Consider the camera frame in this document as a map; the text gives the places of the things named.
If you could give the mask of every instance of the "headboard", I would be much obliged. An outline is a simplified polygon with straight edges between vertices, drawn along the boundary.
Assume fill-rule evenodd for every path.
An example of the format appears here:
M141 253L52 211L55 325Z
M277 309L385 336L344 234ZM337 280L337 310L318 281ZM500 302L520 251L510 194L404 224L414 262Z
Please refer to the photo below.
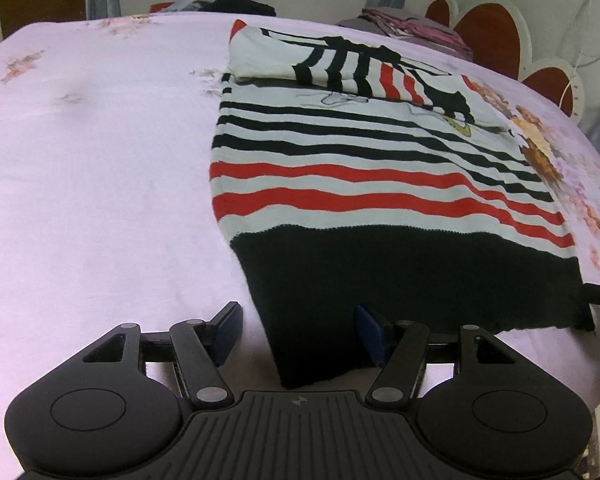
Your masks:
M531 36L522 13L512 2L490 0L462 14L457 8L455 0L433 0L426 17L453 28L474 51L474 63L521 81L556 105L569 86L560 108L574 122L580 121L584 110L580 77L558 57L532 62Z
M433 0L427 7L426 18L451 27L458 18L458 2L455 0Z

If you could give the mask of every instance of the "red stripe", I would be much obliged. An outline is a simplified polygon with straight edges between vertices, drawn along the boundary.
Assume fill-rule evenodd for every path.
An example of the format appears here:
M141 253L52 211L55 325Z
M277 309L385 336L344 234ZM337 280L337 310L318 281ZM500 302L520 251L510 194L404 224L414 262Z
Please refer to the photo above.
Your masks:
M231 28L231 34L229 35L229 41L231 41L234 38L234 36L241 30L243 30L246 26L247 26L247 24L243 20L235 20L234 26Z
M453 186L465 186L473 194L485 200L501 200L509 209L525 215L536 215L553 225L562 225L564 218L561 213L549 213L534 204L515 202L497 190L477 189L471 181L461 173L447 173L435 175L421 171L398 170L357 170L335 164L315 164L313 166L299 166L288 168L264 162L256 164L229 164L227 162L214 162L209 168L211 178L217 176L230 176L233 178L254 178L256 176L283 176L293 178L296 176L317 175L337 178L347 182L374 182L390 181L403 182L414 186L435 187L448 189Z
M387 99L400 100L400 92L394 86L394 69L387 63L380 65L380 84L384 88L384 94Z
M473 198L454 202L435 202L406 193L368 193L343 196L315 189L274 187L253 193L222 193L213 197L216 219L226 215L246 216L269 205L288 205L307 211L346 212L359 209L409 209L430 216L462 218L471 214L486 214L503 225L512 226L521 235L542 238L560 248L571 247L571 234L556 236L544 227L516 222L509 211L483 204Z
M462 80L464 81L464 84L467 85L469 87L469 90L473 90L474 92L477 92L478 89L476 88L476 86L471 82L471 80L465 76L464 74L462 74Z
M416 103L417 105L424 104L424 99L420 95L418 95L418 93L416 92L416 81L413 77L405 74L402 84L407 89L407 92L409 92L409 94L411 94L411 100L414 103Z

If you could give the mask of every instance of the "logo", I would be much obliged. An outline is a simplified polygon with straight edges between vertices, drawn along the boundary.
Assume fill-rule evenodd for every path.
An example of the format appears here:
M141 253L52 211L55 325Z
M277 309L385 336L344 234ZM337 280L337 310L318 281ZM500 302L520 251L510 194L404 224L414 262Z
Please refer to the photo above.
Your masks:
M308 403L309 401L306 400L304 397L302 396L297 396L295 399L291 400L292 403L294 403L296 406L304 406L306 403Z

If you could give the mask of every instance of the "bed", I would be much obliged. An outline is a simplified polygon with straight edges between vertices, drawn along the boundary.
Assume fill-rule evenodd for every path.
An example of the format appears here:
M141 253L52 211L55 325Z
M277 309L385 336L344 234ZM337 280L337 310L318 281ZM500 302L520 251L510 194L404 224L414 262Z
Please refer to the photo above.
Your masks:
M210 144L236 16L178 13L30 25L0 44L0 479L21 471L4 436L13 397L124 322L158 332L228 301L243 336L222 372L234 392L280 387L246 280L216 224ZM416 44L318 23L248 16L296 34L343 35L481 82L494 105L537 123L557 155L555 199L586 282L600 283L600 157L567 116L518 81ZM499 337L600 402L595 332ZM305 389L364 392L353 370ZM167 371L150 374L167 380ZM448 378L431 367L423 393Z

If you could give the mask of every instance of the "striped sweater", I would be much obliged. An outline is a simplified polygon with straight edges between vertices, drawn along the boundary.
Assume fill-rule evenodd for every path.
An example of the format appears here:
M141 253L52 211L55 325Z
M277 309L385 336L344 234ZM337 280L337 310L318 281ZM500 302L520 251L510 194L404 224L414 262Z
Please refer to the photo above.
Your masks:
M366 364L358 304L432 332L592 329L563 216L466 78L238 20L223 85L213 208L283 386Z

